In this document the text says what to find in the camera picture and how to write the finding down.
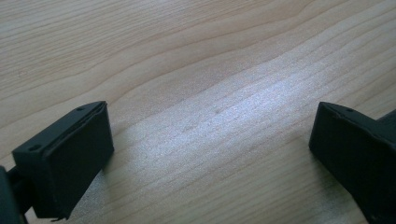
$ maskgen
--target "light wood surface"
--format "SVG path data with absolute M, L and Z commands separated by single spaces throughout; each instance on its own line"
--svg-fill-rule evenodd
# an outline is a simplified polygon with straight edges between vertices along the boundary
M 115 154 L 67 223 L 366 223 L 307 144 L 318 102 L 395 96 L 394 0 L 0 2 L 0 164 L 108 102 Z

